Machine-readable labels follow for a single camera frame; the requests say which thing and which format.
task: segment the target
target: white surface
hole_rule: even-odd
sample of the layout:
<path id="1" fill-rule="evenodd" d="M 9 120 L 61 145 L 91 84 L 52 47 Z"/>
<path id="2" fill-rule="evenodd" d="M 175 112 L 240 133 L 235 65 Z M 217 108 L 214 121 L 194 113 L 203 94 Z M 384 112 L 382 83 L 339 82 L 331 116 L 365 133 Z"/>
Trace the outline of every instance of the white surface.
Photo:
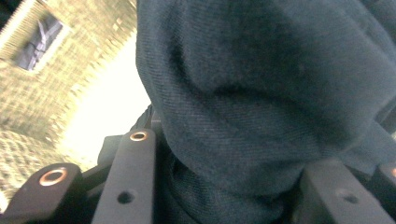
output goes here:
<path id="1" fill-rule="evenodd" d="M 82 99 L 60 144 L 71 150 L 73 157 L 96 163 L 104 138 L 129 132 L 150 104 L 135 68 L 134 53 L 135 37 Z"/>

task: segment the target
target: copper rivet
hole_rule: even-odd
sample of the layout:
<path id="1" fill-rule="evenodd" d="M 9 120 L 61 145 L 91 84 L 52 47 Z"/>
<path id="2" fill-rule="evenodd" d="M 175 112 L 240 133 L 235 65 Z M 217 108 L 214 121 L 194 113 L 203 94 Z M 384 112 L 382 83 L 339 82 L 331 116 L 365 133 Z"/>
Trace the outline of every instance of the copper rivet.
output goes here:
<path id="1" fill-rule="evenodd" d="M 140 141 L 144 141 L 148 138 L 148 133 L 146 132 L 136 132 L 131 134 L 131 140 L 134 142 L 140 142 Z"/>
<path id="2" fill-rule="evenodd" d="M 49 179 L 50 175 L 53 175 L 53 174 L 61 174 L 61 176 L 59 176 L 56 179 Z M 62 182 L 63 180 L 65 180 L 66 176 L 67 176 L 66 168 L 61 167 L 61 168 L 46 172 L 43 176 L 41 176 L 39 183 L 41 186 L 44 186 L 44 187 L 56 185 L 56 184 Z"/>

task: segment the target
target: dark blue fabric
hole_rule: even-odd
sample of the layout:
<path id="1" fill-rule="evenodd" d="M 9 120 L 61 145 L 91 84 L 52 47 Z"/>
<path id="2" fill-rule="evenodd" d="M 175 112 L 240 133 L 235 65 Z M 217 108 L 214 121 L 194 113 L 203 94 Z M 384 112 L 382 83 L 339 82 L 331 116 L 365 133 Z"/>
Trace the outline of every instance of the dark blue fabric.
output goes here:
<path id="1" fill-rule="evenodd" d="M 308 162 L 396 160 L 375 123 L 396 95 L 379 2 L 138 1 L 136 65 L 172 150 L 163 222 L 269 223 Z"/>

